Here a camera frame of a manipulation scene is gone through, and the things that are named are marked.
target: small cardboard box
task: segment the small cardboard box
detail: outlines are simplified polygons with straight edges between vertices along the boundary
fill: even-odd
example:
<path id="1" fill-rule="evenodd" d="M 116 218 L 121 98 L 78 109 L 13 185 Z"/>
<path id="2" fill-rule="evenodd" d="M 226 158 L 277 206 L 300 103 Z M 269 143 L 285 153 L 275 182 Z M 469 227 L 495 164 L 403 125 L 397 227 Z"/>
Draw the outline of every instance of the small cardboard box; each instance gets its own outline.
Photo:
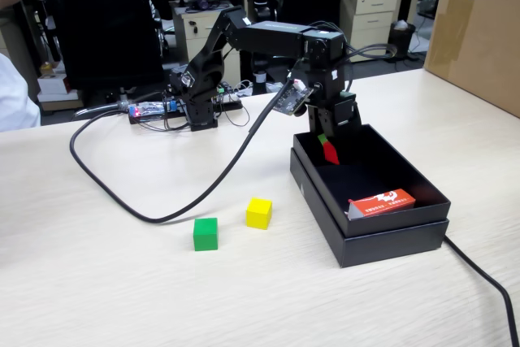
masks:
<path id="1" fill-rule="evenodd" d="M 67 75 L 64 74 L 42 75 L 38 78 L 38 84 L 40 85 L 40 90 L 42 94 L 67 94 L 71 91 L 71 86 L 68 83 Z"/>
<path id="2" fill-rule="evenodd" d="M 424 67 L 520 117 L 520 1 L 439 0 Z"/>

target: power cord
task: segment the power cord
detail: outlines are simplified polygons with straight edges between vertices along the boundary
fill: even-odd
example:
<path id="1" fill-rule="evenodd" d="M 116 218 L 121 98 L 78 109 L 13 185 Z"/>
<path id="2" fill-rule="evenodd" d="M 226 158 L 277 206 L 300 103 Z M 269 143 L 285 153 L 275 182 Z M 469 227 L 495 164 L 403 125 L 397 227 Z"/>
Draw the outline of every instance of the power cord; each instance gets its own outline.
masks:
<path id="1" fill-rule="evenodd" d="M 112 190 L 106 186 L 92 171 L 89 170 L 87 166 L 81 161 L 80 157 L 76 153 L 76 150 L 74 148 L 74 145 L 76 143 L 76 138 L 91 124 L 96 122 L 97 120 L 107 117 L 109 115 L 115 115 L 115 114 L 123 114 L 126 113 L 126 111 L 123 110 L 113 110 L 113 111 L 107 111 L 106 113 L 100 114 L 94 118 L 92 118 L 89 122 L 85 123 L 81 126 L 78 130 L 74 132 L 71 138 L 71 142 L 69 145 L 69 149 L 71 151 L 72 157 L 76 162 L 80 165 L 81 169 L 87 173 L 90 178 L 94 182 L 96 182 L 105 192 L 114 199 L 121 207 L 123 207 L 128 213 L 133 215 L 134 217 L 140 219 L 141 221 L 144 221 L 146 223 L 165 223 L 167 221 L 171 221 L 173 219 L 176 219 L 177 217 L 183 215 L 185 212 L 191 210 L 196 205 L 201 203 L 208 195 L 211 194 L 213 190 L 220 184 L 220 182 L 223 181 L 223 179 L 228 175 L 230 170 L 235 166 L 238 159 L 241 157 L 241 155 L 244 153 L 245 149 L 247 148 L 247 145 L 251 142 L 253 139 L 254 134 L 257 132 L 258 128 L 260 128 L 260 125 L 262 125 L 263 121 L 267 118 L 273 107 L 276 105 L 278 100 L 282 97 L 282 95 L 287 91 L 289 86 L 294 82 L 293 79 L 287 80 L 287 82 L 284 84 L 284 87 L 280 89 L 280 91 L 275 95 L 274 98 L 271 99 L 271 101 L 267 104 L 267 106 L 262 110 L 262 113 L 258 116 L 257 120 L 254 121 L 253 126 L 249 130 L 249 133 L 247 137 L 245 138 L 244 142 L 242 143 L 242 146 L 238 149 L 235 156 L 233 157 L 232 161 L 227 165 L 226 168 L 222 171 L 222 173 L 219 175 L 219 177 L 211 184 L 211 186 L 202 193 L 199 197 L 197 197 L 194 201 L 189 203 L 187 206 L 183 207 L 182 209 L 176 211 L 175 213 L 172 213 L 170 215 L 164 216 L 162 218 L 158 219 L 151 219 L 150 217 L 146 217 L 145 215 L 142 215 L 138 211 L 131 208 L 127 203 L 125 203 L 121 198 L 119 198 Z"/>
<path id="2" fill-rule="evenodd" d="M 237 101 L 234 101 L 232 98 L 231 98 L 231 94 L 229 93 L 228 94 L 229 96 L 229 100 L 232 101 L 232 102 L 237 102 Z M 244 126 L 246 126 L 249 121 L 251 120 L 251 116 L 249 115 L 249 112 L 247 111 L 247 109 L 245 108 L 244 106 L 244 103 L 242 103 L 242 108 L 245 110 L 245 113 L 247 114 L 247 121 L 245 121 L 245 124 L 243 125 L 240 125 L 240 124 L 235 124 L 231 118 L 229 118 L 229 115 L 228 115 L 228 112 L 226 111 L 226 106 L 223 104 L 222 102 L 223 100 L 223 96 L 220 98 L 220 112 L 222 113 L 222 111 L 224 112 L 224 114 L 226 115 L 227 119 L 229 120 L 229 122 L 231 122 L 233 125 L 235 126 L 238 126 L 239 128 L 243 128 Z"/>
<path id="3" fill-rule="evenodd" d="M 487 282 L 489 282 L 496 290 L 500 292 L 504 298 L 505 311 L 507 313 L 507 321 L 509 325 L 509 334 L 511 335 L 511 345 L 513 347 L 520 347 L 520 344 L 518 343 L 517 325 L 514 321 L 513 304 L 511 303 L 511 298 L 509 297 L 507 290 L 505 290 L 501 284 L 489 276 L 482 268 L 477 266 L 475 262 L 468 258 L 468 256 L 464 254 L 447 236 L 444 236 L 444 241 L 446 241 L 446 244 L 448 244 L 453 249 L 453 251 L 455 251 L 455 254 L 460 256 L 464 262 L 470 265 L 471 268 L 477 271 L 480 276 L 482 276 Z"/>

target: white table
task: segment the white table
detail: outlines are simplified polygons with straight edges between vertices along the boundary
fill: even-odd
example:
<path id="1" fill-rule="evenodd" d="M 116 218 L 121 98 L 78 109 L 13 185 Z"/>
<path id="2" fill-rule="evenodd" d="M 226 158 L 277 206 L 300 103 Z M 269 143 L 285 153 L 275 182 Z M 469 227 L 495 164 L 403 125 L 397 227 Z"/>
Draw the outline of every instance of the white table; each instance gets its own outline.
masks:
<path id="1" fill-rule="evenodd" d="M 423 70 L 353 91 L 363 122 L 452 201 L 449 236 L 509 290 L 518 318 L 520 119 Z M 251 123 L 271 97 L 244 99 Z M 121 116 L 76 148 L 159 217 L 213 182 L 251 123 L 169 134 Z M 289 172 L 305 116 L 271 113 L 228 178 L 163 226 L 134 219 L 76 165 L 80 125 L 0 134 L 0 345 L 509 346 L 501 296 L 446 245 L 338 267 Z M 267 231 L 245 226 L 251 197 L 274 202 Z M 194 217 L 219 218 L 219 250 L 193 251 Z"/>

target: black box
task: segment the black box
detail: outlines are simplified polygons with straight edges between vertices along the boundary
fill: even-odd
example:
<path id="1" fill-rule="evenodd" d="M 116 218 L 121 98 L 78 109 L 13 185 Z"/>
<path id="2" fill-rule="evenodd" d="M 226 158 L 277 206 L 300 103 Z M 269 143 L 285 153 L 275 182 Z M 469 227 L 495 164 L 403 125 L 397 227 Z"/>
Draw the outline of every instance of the black box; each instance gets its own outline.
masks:
<path id="1" fill-rule="evenodd" d="M 342 267 L 416 254 L 440 247 L 450 201 L 370 125 L 335 141 L 341 165 L 328 163 L 313 133 L 294 136 L 291 173 Z M 403 189 L 410 210 L 349 220 L 349 199 Z"/>

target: robotic arm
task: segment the robotic arm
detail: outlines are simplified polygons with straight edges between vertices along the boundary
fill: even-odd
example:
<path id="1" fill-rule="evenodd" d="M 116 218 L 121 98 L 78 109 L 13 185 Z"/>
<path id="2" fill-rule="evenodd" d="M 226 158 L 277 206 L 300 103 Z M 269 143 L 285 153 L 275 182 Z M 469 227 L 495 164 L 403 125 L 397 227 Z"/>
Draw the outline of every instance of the robotic arm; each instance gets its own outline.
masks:
<path id="1" fill-rule="evenodd" d="M 355 94 L 345 93 L 348 49 L 344 36 L 310 26 L 264 21 L 251 24 L 241 7 L 220 13 L 202 50 L 184 72 L 171 75 L 174 95 L 183 99 L 192 130 L 217 126 L 211 98 L 222 80 L 222 49 L 296 59 L 291 77 L 305 86 L 290 86 L 275 110 L 302 115 L 309 109 L 310 131 L 343 137 L 361 127 Z"/>

